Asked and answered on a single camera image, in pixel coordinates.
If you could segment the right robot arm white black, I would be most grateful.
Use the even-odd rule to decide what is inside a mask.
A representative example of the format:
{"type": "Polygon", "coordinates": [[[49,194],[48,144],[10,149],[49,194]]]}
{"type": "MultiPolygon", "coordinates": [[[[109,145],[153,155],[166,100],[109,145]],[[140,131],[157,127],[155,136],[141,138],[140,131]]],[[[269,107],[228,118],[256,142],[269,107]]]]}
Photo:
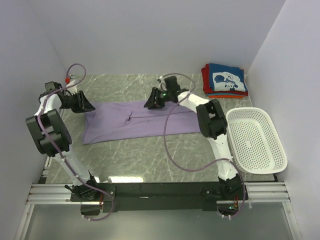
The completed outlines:
{"type": "Polygon", "coordinates": [[[181,88],[178,84],[177,73],[170,73],[160,76],[157,79],[159,85],[153,87],[150,97],[144,104],[149,110],[159,110],[165,106],[166,102],[174,103],[174,106],[167,114],[163,127],[163,145],[169,160],[179,169],[186,172],[199,172],[213,164],[218,167],[219,193],[226,200],[234,199],[235,196],[242,196],[246,199],[246,186],[241,171],[232,160],[229,149],[227,128],[228,122],[222,110],[220,102],[216,99],[208,100],[193,93],[196,84],[188,76],[179,74],[187,78],[192,83],[191,89],[181,88]],[[215,160],[198,169],[185,168],[178,165],[171,156],[167,147],[167,125],[173,110],[182,106],[196,113],[200,133],[208,140],[215,160]]]}

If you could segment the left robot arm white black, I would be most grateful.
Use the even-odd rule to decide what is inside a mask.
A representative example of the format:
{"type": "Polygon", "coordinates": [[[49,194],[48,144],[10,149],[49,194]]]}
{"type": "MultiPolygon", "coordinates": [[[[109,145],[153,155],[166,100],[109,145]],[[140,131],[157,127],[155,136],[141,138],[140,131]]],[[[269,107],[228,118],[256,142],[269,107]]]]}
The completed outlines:
{"type": "Polygon", "coordinates": [[[90,171],[84,167],[72,149],[71,135],[59,110],[70,109],[76,114],[92,112],[96,108],[83,91],[70,93],[58,82],[47,82],[45,92],[39,96],[39,109],[25,120],[36,148],[41,154],[54,158],[72,180],[71,191],[78,201],[97,201],[100,188],[90,171]]]}

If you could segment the purple t shirt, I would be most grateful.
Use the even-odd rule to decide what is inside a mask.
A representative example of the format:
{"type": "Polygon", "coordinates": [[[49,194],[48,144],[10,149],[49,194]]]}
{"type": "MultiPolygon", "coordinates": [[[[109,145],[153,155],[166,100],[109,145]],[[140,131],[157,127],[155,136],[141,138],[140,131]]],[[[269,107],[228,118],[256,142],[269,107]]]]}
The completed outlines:
{"type": "Polygon", "coordinates": [[[85,113],[82,134],[84,145],[107,141],[199,133],[197,114],[184,106],[167,102],[162,109],[144,108],[143,101],[94,103],[94,111],[85,113]]]}

